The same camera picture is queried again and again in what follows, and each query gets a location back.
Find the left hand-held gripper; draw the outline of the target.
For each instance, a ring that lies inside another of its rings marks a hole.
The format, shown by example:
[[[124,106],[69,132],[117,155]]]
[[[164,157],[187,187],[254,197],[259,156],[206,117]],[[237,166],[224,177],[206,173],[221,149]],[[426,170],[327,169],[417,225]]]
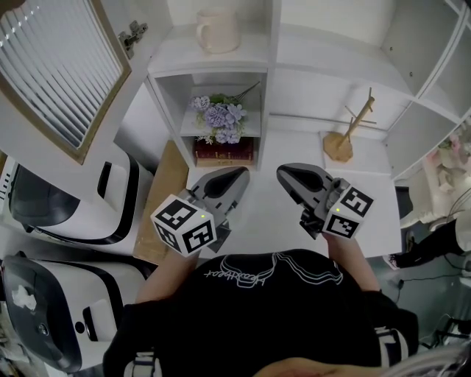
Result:
[[[150,216],[160,240],[181,255],[205,247],[217,253],[231,233],[228,214],[241,201],[249,179],[248,168],[227,167],[169,195]]]

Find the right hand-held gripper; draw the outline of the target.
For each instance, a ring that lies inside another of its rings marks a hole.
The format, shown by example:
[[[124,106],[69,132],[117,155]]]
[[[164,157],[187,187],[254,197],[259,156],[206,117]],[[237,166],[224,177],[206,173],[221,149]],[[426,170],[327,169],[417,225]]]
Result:
[[[365,191],[319,166],[283,164],[277,168],[277,179],[303,207],[300,225],[314,239],[320,233],[354,239],[374,204]]]

